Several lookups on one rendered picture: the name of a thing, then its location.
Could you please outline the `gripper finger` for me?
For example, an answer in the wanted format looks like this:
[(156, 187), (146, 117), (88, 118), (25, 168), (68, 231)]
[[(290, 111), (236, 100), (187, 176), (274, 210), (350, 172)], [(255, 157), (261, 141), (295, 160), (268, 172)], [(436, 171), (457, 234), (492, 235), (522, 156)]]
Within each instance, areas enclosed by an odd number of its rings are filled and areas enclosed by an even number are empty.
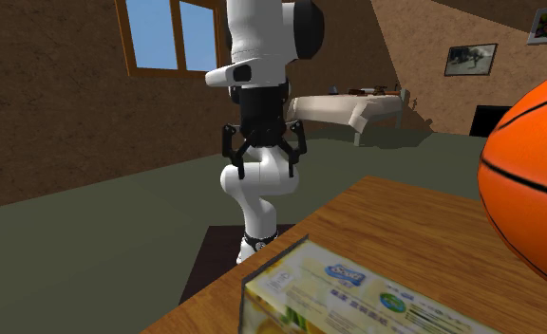
[(297, 136), (298, 146), (296, 148), (292, 148), (282, 135), (279, 136), (276, 145), (287, 154), (289, 178), (293, 178), (293, 166), (299, 162), (299, 158), (301, 155), (304, 155), (308, 152), (308, 148), (303, 122), (301, 120), (291, 121), (290, 129)]
[(241, 146), (235, 150), (233, 148), (233, 136), (238, 130), (242, 130), (240, 125), (225, 124), (222, 127), (222, 149), (221, 154), (228, 158), (233, 166), (237, 168), (238, 178), (245, 178), (244, 155), (248, 153), (252, 158), (257, 159), (256, 150), (253, 144), (256, 141), (257, 128), (255, 126), (247, 127), (247, 137)]

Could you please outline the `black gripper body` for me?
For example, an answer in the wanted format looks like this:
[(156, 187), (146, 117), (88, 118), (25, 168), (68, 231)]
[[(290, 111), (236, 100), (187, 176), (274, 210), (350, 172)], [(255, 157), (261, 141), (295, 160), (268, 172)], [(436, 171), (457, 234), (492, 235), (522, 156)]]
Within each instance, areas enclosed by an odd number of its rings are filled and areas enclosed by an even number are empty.
[(230, 86), (229, 95), (240, 108), (243, 138), (252, 146), (276, 146), (287, 129), (283, 104), (289, 98), (289, 83), (254, 88)]

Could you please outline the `beige covered table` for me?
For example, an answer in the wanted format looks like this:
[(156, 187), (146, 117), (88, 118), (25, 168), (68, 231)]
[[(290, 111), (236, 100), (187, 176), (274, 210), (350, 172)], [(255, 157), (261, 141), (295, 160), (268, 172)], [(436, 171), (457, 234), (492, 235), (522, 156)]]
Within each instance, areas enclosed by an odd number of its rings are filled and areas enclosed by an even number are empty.
[(408, 99), (405, 88), (385, 91), (378, 95), (377, 88), (361, 88), (362, 94), (338, 94), (296, 97), (289, 102), (288, 121), (320, 121), (350, 126), (354, 130), (353, 144), (360, 138), (369, 122), (395, 117), (395, 127), (401, 119)]

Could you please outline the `dark robot stand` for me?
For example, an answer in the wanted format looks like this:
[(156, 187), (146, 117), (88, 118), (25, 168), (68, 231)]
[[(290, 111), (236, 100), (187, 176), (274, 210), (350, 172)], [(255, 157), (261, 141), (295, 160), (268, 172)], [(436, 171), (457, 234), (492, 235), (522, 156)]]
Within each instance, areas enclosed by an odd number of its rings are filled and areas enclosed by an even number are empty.
[(180, 304), (206, 288), (236, 265), (243, 232), (244, 227), (240, 225), (208, 227), (194, 266), (180, 296)]

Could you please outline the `wooden framed window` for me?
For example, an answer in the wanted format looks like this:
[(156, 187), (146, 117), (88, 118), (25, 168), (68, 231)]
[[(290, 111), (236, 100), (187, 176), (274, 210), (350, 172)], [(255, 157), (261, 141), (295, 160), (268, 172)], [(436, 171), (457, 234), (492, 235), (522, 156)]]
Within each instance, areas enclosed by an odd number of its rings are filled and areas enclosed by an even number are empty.
[(225, 63), (221, 0), (114, 0), (130, 77), (203, 78)]

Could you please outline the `brown wooden table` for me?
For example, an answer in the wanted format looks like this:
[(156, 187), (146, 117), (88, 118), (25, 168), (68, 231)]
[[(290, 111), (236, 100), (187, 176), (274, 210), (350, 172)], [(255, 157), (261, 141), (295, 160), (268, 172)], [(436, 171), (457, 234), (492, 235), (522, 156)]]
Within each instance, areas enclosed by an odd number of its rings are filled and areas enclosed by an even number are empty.
[(547, 334), (547, 282), (506, 248), (480, 202), (374, 176), (141, 334), (236, 334), (242, 279), (304, 235), (503, 334)]

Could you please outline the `yellow green tissue box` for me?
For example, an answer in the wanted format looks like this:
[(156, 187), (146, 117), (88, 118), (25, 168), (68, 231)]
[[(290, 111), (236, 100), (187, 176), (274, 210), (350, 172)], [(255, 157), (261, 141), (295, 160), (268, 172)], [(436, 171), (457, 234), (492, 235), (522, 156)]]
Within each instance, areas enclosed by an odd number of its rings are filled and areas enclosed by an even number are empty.
[(238, 334), (501, 334), (302, 237), (241, 283)]

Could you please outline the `black rectangular box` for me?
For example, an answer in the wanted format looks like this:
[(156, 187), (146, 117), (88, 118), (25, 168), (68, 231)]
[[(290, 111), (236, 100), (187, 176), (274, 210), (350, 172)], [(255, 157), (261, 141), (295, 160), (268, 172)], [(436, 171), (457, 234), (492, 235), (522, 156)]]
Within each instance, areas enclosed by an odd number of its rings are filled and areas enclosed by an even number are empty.
[(477, 105), (469, 136), (488, 138), (509, 109), (510, 106)]

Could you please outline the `orange basketball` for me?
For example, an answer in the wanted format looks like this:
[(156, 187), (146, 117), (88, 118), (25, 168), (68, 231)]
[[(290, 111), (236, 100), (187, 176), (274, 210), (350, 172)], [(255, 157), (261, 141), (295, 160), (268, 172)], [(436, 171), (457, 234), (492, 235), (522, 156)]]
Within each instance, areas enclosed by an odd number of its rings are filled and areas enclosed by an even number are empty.
[(477, 181), (499, 238), (547, 282), (547, 80), (498, 121), (481, 150)]

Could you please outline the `dark framed wall picture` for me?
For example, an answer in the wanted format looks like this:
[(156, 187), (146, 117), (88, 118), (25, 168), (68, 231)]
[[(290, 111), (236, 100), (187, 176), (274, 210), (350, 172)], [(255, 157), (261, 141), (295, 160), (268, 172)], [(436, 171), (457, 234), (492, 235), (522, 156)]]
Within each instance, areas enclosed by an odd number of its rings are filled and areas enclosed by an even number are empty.
[(448, 50), (444, 76), (488, 76), (497, 48), (497, 44), (452, 46)]

